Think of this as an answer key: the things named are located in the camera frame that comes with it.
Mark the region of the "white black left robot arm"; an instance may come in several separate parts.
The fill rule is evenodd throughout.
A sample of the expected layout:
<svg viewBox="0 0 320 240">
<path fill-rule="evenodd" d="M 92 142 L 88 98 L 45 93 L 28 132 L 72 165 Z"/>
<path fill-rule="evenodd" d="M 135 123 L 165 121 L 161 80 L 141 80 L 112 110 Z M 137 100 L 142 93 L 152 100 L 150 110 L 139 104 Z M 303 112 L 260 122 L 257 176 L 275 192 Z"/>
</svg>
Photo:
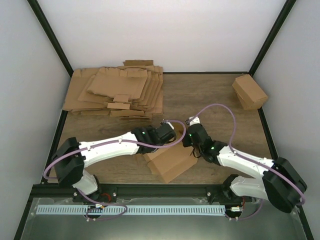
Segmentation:
<svg viewBox="0 0 320 240">
<path fill-rule="evenodd" d="M 74 187 L 85 195 L 98 190 L 98 181 L 86 168 L 107 159 L 136 154 L 153 153 L 170 140 L 176 139 L 171 123 L 162 123 L 159 127 L 136 127 L 123 135 L 92 142 L 78 142 L 70 137 L 53 155 L 55 161 L 64 155 L 64 159 L 54 165 L 57 181 L 61 187 Z"/>
</svg>

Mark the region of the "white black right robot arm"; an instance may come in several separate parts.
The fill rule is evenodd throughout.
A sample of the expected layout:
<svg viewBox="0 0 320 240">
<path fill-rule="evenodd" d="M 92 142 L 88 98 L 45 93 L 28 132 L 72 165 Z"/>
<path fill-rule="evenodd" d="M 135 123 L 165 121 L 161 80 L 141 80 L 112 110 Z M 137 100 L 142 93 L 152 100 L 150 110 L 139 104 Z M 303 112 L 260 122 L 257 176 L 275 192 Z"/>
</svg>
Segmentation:
<svg viewBox="0 0 320 240">
<path fill-rule="evenodd" d="M 276 209 L 290 213 L 307 190 L 307 184 L 283 158 L 261 158 L 213 140 L 202 124 L 188 123 L 182 141 L 184 147 L 193 147 L 209 163 L 238 170 L 248 177 L 231 175 L 225 181 L 225 195 L 229 198 L 254 197 L 269 201 Z"/>
</svg>

